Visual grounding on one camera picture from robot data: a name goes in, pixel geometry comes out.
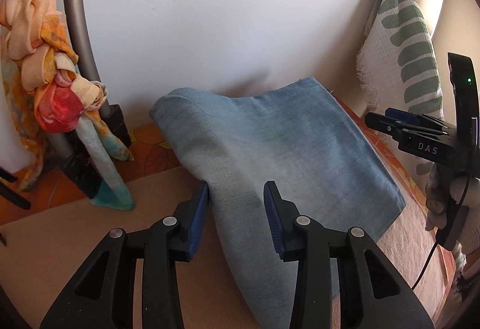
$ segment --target black cable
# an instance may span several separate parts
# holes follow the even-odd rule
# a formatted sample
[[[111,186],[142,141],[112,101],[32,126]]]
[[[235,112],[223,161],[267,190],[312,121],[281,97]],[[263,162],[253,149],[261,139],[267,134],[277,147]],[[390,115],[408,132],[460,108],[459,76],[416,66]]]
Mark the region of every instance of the black cable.
[[[428,264],[430,263],[430,259],[431,257],[434,255],[434,252],[435,252],[435,249],[437,248],[438,246],[438,242],[435,241],[435,244],[433,245],[428,257],[427,257],[427,261],[425,262],[425,265],[423,266],[421,272],[420,272],[420,276],[418,277],[417,281],[415,282],[415,284],[412,286],[412,290],[415,290],[415,287],[417,287],[417,284],[419,284],[423,274],[425,273],[425,271],[427,270],[427,267],[428,267]]]
[[[467,196],[467,191],[469,189],[471,179],[472,179],[472,173],[470,172],[466,177],[465,188],[463,189],[462,197],[460,198],[460,201],[458,202],[459,206],[461,206],[463,204],[463,201],[465,200],[465,197]]]

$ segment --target hand in glove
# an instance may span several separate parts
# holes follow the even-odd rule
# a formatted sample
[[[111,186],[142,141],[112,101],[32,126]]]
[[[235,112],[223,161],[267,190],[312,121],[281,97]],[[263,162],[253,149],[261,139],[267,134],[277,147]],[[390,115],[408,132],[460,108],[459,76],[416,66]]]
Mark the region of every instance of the hand in glove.
[[[444,228],[447,222],[445,209],[450,195],[458,203],[465,189],[467,177],[462,176],[452,180],[450,190],[442,187],[442,177],[435,164],[430,171],[430,180],[427,184],[427,222],[425,230],[430,231],[434,227]],[[469,215],[459,237],[462,244],[462,253],[469,255],[480,248],[480,180],[472,177],[469,189],[466,192],[463,206],[469,207]]]

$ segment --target denim cloth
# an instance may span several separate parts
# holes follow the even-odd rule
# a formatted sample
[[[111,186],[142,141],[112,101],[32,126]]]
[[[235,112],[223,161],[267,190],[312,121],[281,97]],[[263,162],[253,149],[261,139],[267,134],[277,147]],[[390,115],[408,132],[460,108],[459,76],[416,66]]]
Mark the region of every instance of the denim cloth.
[[[301,214],[331,229],[361,226],[375,241],[405,207],[368,140],[313,78],[248,98],[180,88],[150,116],[182,165],[208,183],[226,260],[262,328],[289,327],[297,275],[297,263],[274,250],[267,180]]]

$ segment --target white wall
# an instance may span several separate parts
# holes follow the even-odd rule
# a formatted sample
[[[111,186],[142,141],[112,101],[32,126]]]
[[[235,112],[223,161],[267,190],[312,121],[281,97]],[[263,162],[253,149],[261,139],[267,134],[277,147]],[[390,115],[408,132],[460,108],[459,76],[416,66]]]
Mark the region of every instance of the white wall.
[[[444,0],[432,42],[440,72],[445,120],[455,124],[455,100],[449,79],[447,52],[467,55],[472,59],[479,87],[480,9],[475,0]]]
[[[130,128],[174,88],[240,96],[315,76],[364,108],[355,55],[374,0],[85,0],[111,103]]]

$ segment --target metal pole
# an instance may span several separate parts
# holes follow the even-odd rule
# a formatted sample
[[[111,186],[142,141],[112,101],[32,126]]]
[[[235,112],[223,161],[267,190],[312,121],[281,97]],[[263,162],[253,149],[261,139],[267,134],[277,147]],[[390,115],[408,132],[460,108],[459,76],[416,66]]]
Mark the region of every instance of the metal pole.
[[[65,15],[67,16],[68,31],[70,34],[71,46],[78,54],[78,70],[80,74],[90,80],[100,81],[97,65],[93,56],[90,38],[88,37],[87,22],[83,0],[63,0]],[[105,101],[100,108],[100,116],[107,117],[110,114],[110,105]]]
[[[46,136],[49,138],[49,141],[52,144],[53,148],[55,149],[55,152],[61,159],[66,160],[72,154],[74,154],[73,147],[68,141],[65,133],[45,133]]]

